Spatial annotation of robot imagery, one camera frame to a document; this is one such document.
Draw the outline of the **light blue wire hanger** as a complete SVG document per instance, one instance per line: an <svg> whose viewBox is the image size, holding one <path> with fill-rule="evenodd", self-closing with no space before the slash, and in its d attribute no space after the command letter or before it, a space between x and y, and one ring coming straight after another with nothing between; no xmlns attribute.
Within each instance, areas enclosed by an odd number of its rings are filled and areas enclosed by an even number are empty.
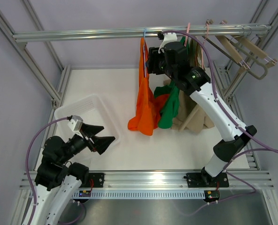
<svg viewBox="0 0 278 225"><path fill-rule="evenodd" d="M146 32L147 32L147 28L144 28L143 30L143 67L144 67L144 78L147 78L147 66L146 66Z"/></svg>

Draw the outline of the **orange t shirt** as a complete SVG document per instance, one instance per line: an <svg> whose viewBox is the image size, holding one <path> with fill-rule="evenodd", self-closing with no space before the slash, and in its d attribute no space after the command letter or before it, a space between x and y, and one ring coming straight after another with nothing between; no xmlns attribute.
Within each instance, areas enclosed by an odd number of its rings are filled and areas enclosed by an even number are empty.
<svg viewBox="0 0 278 225"><path fill-rule="evenodd" d="M144 78L143 67L143 38L140 40L140 59L139 59L139 90L137 94L135 116L129 120L128 129L130 131L139 131L140 133L152 136L153 131L158 128L160 121L160 110L165 105L169 94L163 94L155 97L149 87L149 73ZM148 58L148 49L146 46L146 59Z"/></svg>

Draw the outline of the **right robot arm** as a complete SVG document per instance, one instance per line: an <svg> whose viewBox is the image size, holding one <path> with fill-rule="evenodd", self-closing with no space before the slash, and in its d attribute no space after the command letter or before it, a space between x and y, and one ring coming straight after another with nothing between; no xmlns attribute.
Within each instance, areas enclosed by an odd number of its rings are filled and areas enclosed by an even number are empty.
<svg viewBox="0 0 278 225"><path fill-rule="evenodd" d="M237 118L201 67L190 65L187 49L182 43L173 41L163 47L150 47L146 67L150 74L167 75L204 110L218 129L222 140L214 146L212 158L200 173L187 176L188 182L203 187L216 186L226 176L223 169L256 134L256 128Z"/></svg>

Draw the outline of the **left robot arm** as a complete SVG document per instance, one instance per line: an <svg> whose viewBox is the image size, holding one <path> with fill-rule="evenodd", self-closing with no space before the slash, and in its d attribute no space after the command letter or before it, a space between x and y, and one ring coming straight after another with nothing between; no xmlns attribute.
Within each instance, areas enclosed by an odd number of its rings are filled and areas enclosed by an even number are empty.
<svg viewBox="0 0 278 225"><path fill-rule="evenodd" d="M115 141L113 136L99 137L103 126L88 125L71 119L68 126L74 133L65 142L59 136L46 140L43 157L34 181L29 181L33 193L32 209L28 210L24 225L56 225L79 187L93 186L89 168L81 163L66 163L82 150L103 154Z"/></svg>

